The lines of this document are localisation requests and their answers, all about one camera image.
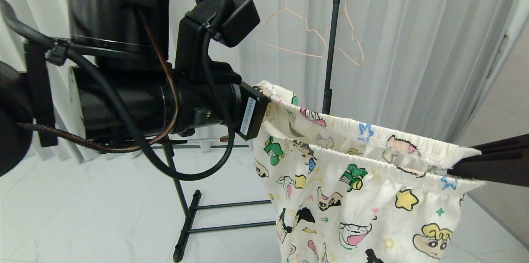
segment white label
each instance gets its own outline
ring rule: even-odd
[[[248,134],[248,128],[250,127],[250,122],[252,121],[253,109],[255,108],[255,99],[248,98],[248,103],[246,103],[246,110],[244,111],[244,116],[241,123],[241,133],[245,136]]]

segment beige wall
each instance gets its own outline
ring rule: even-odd
[[[459,144],[474,146],[527,133],[529,24]],[[471,196],[529,244],[529,188],[489,182]]]

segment vertical metal pole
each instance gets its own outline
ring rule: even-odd
[[[323,114],[331,111],[332,89],[332,62],[334,58],[334,43],[336,42],[336,28],[338,27],[338,11],[340,10],[340,0],[332,0],[331,34],[329,35],[329,53],[327,54],[327,70],[325,72],[325,90],[323,92]]]
[[[162,144],[162,147],[164,148],[164,154],[167,159],[167,163],[169,164],[169,167],[176,170],[176,167],[174,167],[174,162],[172,161],[172,157],[174,156],[174,150],[172,149],[172,145],[169,143]],[[183,214],[186,216],[186,219],[189,218],[189,207],[187,207],[186,197],[183,194],[182,190],[182,184],[180,184],[180,180],[177,178],[173,178],[174,180],[174,186],[176,187],[176,193],[178,194],[178,198],[180,199],[180,205],[182,205]]]

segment pink wire hanger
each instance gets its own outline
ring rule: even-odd
[[[361,46],[360,42],[357,39],[355,39],[355,28],[353,27],[353,23],[351,22],[351,18],[349,18],[349,14],[347,13],[347,0],[346,0],[346,2],[343,5],[343,10],[338,13],[338,16],[342,16],[342,14],[346,15],[347,21],[349,22],[349,25],[351,26],[351,39],[353,40],[353,42],[357,43],[358,49],[360,50],[360,55],[362,57],[362,60],[360,61],[360,63],[358,63],[351,56],[347,55],[347,53],[345,53],[337,45],[334,45],[334,48],[336,48],[336,49],[338,49],[338,51],[342,52],[342,54],[345,55],[345,57],[347,57],[352,63],[354,63],[355,65],[357,65],[359,67],[362,67],[363,62],[364,62],[363,50],[362,50],[362,46]],[[323,33],[325,33],[325,31],[327,30],[327,28],[329,28],[329,26],[330,26],[330,24],[325,26],[325,28],[323,29]]]
[[[286,49],[286,48],[281,48],[279,46],[276,46],[276,45],[272,45],[270,43],[266,43],[264,41],[261,41],[257,38],[256,36],[256,33],[257,33],[257,30],[259,28],[255,28],[254,32],[253,32],[253,39],[261,44],[264,44],[264,45],[267,45],[267,46],[270,46],[272,48],[276,48],[276,49],[279,49],[279,50],[283,50],[283,51],[286,51],[286,52],[290,52],[290,53],[294,53],[294,54],[299,54],[299,55],[304,55],[304,56],[310,56],[310,57],[319,57],[319,58],[324,58],[324,57],[327,57],[327,55],[329,54],[328,50],[329,50],[329,47],[327,45],[327,42],[325,41],[325,39],[323,39],[323,36],[321,36],[318,31],[316,31],[315,29],[310,29],[308,27],[308,22],[307,20],[300,16],[299,14],[297,14],[296,12],[293,12],[292,10],[290,10],[288,8],[288,0],[285,0],[285,9],[283,10],[280,10],[280,11],[277,11],[275,12],[274,14],[268,16],[268,18],[266,18],[265,22],[261,22],[259,25],[263,25],[263,26],[266,26],[266,24],[268,24],[268,21],[273,18],[274,16],[278,16],[279,14],[283,13],[283,12],[288,12],[294,16],[296,16],[297,18],[303,20],[303,22],[305,22],[305,27],[307,29],[307,31],[312,31],[314,33],[316,33],[316,35],[318,35],[318,37],[321,39],[321,41],[323,42],[323,44],[325,45],[325,54],[323,55],[315,55],[315,54],[307,54],[307,53],[302,53],[302,52],[298,52],[298,51],[294,51],[294,50],[289,50],[289,49]]]

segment robotic arm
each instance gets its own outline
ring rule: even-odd
[[[219,170],[235,133],[246,140],[257,136],[269,99],[228,63],[212,61],[210,40],[234,47],[260,19],[253,0],[196,2],[180,20],[173,67],[167,62],[169,0],[68,0],[70,39],[35,31],[0,0],[7,26],[27,39],[27,72],[0,62],[0,176],[25,156],[33,131],[43,147],[56,146],[63,137],[100,152],[142,150],[157,169],[180,180]],[[95,56],[96,64],[84,55]],[[70,68],[69,86],[81,136],[55,129],[46,61],[60,66],[66,58],[77,65]],[[208,171],[179,173],[151,148],[167,142],[168,134],[187,137],[216,124],[226,125],[229,141]]]

